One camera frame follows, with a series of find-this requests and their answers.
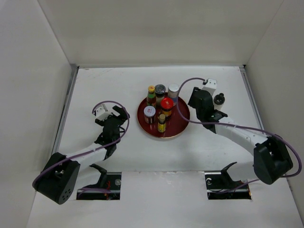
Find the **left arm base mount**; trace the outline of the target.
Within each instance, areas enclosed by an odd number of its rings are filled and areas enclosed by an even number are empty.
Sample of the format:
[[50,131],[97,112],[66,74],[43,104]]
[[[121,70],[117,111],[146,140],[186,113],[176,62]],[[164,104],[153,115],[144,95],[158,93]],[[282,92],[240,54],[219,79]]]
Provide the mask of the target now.
[[108,172],[97,164],[89,166],[77,179],[77,200],[119,200],[122,174]]

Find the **green label sauce bottle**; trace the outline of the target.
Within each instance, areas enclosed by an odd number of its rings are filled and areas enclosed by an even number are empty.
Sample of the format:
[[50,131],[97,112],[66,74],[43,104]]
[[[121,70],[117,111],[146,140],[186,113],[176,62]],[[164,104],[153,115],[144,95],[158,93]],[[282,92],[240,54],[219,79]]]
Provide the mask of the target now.
[[146,97],[147,106],[156,107],[156,94],[155,94],[155,87],[150,85],[148,86],[148,94]]

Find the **black cap white grinder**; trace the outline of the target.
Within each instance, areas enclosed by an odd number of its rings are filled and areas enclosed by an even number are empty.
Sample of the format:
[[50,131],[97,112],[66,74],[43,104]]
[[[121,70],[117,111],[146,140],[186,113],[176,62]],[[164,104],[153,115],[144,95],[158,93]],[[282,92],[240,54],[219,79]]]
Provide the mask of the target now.
[[155,95],[156,95],[156,99],[157,101],[161,101],[166,93],[166,87],[163,84],[157,84],[155,86]]

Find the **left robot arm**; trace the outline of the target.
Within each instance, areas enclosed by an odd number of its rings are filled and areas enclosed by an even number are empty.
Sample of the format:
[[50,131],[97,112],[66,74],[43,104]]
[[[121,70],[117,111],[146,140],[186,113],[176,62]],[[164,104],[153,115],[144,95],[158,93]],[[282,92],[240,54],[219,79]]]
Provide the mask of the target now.
[[101,191],[106,185],[106,170],[96,163],[110,158],[117,144],[126,134],[130,116],[123,106],[115,105],[109,112],[105,105],[93,109],[95,123],[102,127],[97,139],[87,148],[68,155],[56,152],[51,155],[42,172],[34,179],[35,191],[54,201],[58,205],[65,203],[72,195],[79,172],[91,167],[97,169],[90,178],[92,187]]

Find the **white lid dark spice jar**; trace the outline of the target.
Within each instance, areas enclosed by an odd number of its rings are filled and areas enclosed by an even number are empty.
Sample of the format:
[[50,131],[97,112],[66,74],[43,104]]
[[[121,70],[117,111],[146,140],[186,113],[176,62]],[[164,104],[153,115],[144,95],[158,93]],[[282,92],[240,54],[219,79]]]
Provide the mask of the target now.
[[144,120],[147,124],[153,124],[155,122],[156,109],[153,106],[146,106],[143,113]]

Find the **black cap white bottle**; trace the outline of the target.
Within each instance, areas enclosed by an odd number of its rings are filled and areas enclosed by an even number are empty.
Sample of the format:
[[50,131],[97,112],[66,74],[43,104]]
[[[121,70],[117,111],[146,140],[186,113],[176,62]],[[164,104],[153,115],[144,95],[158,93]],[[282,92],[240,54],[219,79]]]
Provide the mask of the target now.
[[213,104],[214,104],[214,108],[216,110],[220,111],[224,102],[225,102],[225,96],[223,93],[219,93],[219,94],[215,95],[213,98]]

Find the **red round tray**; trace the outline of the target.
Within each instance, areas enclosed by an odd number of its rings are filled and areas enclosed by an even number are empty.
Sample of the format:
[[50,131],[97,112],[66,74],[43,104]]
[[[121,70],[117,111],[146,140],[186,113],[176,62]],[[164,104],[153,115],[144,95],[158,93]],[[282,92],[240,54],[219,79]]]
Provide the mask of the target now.
[[144,109],[146,106],[147,106],[146,99],[143,99],[137,109],[137,120],[142,130],[150,136],[156,138],[162,138],[162,139],[174,138],[179,134],[181,134],[189,124],[180,116],[176,106],[174,106],[172,109],[171,118],[166,122],[166,130],[165,132],[161,133],[158,131],[157,128],[158,126],[157,117],[161,114],[161,108],[156,107],[155,122],[153,124],[148,124],[146,123],[144,117]]

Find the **red lid sauce jar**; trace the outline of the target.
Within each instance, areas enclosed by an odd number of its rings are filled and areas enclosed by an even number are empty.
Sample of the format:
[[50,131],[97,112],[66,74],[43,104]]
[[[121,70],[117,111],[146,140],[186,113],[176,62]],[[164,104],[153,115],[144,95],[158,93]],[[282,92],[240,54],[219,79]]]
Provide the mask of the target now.
[[165,97],[161,101],[161,114],[164,114],[166,119],[169,120],[172,116],[172,109],[174,102],[171,98]]

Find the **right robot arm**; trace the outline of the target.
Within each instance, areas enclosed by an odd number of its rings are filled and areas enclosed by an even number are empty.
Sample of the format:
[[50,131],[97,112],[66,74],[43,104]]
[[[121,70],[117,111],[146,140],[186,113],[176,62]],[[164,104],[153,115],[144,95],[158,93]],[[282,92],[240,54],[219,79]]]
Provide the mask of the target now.
[[237,127],[226,113],[214,108],[208,91],[194,87],[188,105],[206,129],[230,139],[253,156],[252,173],[263,183],[271,185],[293,168],[287,147],[278,137]]

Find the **silver lid blue label jar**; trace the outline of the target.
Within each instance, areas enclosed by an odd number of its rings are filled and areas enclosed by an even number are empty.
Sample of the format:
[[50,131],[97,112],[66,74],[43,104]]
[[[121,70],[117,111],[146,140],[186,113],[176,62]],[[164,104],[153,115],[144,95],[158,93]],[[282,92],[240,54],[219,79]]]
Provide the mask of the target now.
[[178,101],[178,91],[180,87],[178,84],[173,83],[169,85],[168,88],[168,97],[173,101],[173,105],[175,106]]

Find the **small yellow label bottle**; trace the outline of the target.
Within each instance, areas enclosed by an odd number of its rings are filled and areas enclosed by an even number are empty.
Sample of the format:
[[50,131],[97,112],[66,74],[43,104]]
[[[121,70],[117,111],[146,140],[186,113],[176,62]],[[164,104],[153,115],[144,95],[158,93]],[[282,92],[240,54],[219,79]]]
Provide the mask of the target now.
[[166,131],[166,116],[164,114],[160,114],[158,117],[158,132],[164,133]]

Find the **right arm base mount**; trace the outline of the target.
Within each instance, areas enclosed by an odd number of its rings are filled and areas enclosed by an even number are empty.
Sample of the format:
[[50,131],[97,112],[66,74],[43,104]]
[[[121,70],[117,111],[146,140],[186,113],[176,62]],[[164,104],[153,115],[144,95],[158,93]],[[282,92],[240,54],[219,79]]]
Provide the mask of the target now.
[[228,169],[234,164],[236,162],[227,165],[221,170],[205,172],[209,200],[251,200],[248,184],[236,189],[236,187],[241,186],[246,181],[234,181],[228,174]]

